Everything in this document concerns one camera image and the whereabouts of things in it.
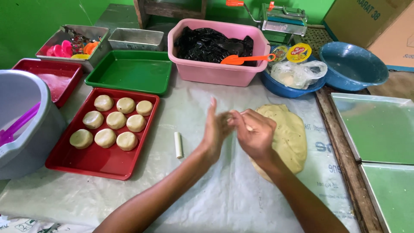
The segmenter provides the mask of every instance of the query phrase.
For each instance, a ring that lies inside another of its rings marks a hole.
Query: white chalk stick
[[[181,148],[181,134],[179,132],[174,133],[174,141],[176,143],[176,157],[183,157],[183,149]]]

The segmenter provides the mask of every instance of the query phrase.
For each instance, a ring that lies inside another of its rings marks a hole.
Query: black plastic bag
[[[229,55],[250,57],[253,53],[253,39],[228,39],[222,33],[211,28],[191,30],[185,27],[181,36],[174,42],[179,47],[177,58],[220,63]],[[256,66],[257,61],[245,61],[242,66]]]

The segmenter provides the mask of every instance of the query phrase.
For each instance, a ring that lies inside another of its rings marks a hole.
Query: pink plastic basin
[[[202,61],[178,59],[174,41],[181,35],[184,27],[197,29],[209,27],[223,33],[227,38],[243,40],[245,36],[253,39],[253,56],[269,54],[270,45],[260,29],[253,26],[231,24],[201,19],[183,19],[168,33],[168,57],[177,65],[181,79],[200,83],[247,87],[256,73],[265,70],[267,61],[258,61],[258,66],[223,65]]]

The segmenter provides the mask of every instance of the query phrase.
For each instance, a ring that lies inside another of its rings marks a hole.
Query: wooden frame
[[[334,103],[332,103],[332,98],[328,95],[328,89],[323,87],[316,91],[316,100],[326,126],[326,131],[332,142],[335,156],[341,167],[342,176],[349,191],[359,227],[362,233],[383,233],[358,164],[336,118],[332,107]]]
[[[150,15],[179,19],[204,19],[206,15],[207,0],[201,0],[200,12],[186,10],[172,3],[154,2],[150,0],[134,0],[134,6],[140,28],[145,29]]]

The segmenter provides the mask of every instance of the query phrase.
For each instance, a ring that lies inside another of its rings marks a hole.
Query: grey bucket
[[[15,140],[0,147],[0,180],[19,178],[35,172],[66,128],[52,103],[49,87],[34,74],[0,70],[0,129],[7,129],[39,101],[34,118],[17,133]]]

